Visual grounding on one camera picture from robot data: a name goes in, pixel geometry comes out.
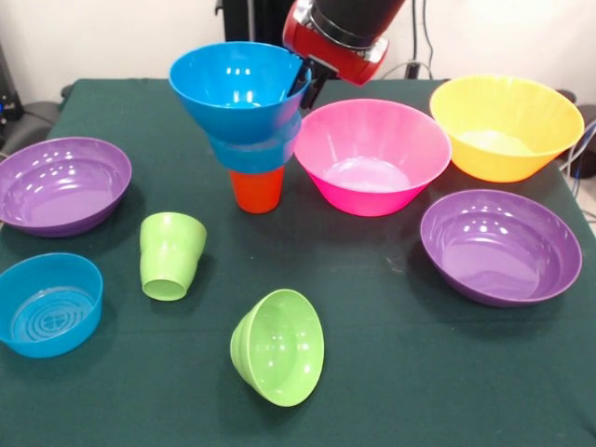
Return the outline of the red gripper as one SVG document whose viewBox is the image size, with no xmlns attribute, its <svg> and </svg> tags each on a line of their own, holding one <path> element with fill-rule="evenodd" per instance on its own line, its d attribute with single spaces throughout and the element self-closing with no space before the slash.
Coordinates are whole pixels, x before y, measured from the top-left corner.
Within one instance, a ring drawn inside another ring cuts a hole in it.
<svg viewBox="0 0 596 447">
<path fill-rule="evenodd" d="M 346 47 L 320 30 L 314 19 L 314 1 L 295 1 L 283 29 L 284 46 L 298 56 L 316 62 L 309 67 L 303 62 L 287 96 L 291 97 L 311 80 L 301 100 L 303 110 L 311 110 L 329 80 L 339 78 L 362 86 L 377 73 L 385 61 L 389 41 L 377 37 L 368 48 Z"/>
</svg>

